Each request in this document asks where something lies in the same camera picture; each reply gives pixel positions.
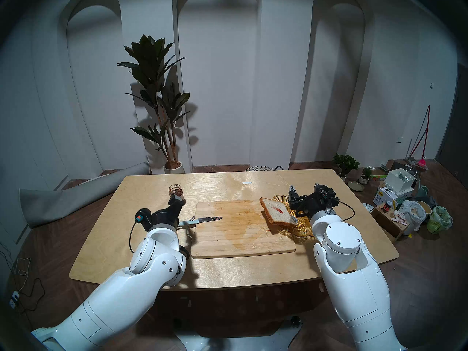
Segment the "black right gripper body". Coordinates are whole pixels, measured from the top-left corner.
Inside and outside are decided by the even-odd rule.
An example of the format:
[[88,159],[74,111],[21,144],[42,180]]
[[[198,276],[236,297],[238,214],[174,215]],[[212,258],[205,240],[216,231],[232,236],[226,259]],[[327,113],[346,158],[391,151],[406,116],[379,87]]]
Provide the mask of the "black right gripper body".
[[339,198],[335,191],[326,185],[315,184],[314,192],[308,196],[299,196],[298,201],[289,204],[296,217],[308,217],[311,219],[320,211],[330,214],[333,207],[339,205]]

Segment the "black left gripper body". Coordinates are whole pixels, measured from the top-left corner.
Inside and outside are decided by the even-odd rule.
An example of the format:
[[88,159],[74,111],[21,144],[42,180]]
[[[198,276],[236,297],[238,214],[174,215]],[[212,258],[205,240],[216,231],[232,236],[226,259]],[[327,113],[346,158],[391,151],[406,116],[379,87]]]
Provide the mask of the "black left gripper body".
[[174,204],[153,213],[147,208],[142,208],[135,214],[134,221],[141,224],[146,232],[150,232],[158,227],[173,229],[175,231],[179,226],[181,209],[181,205]]

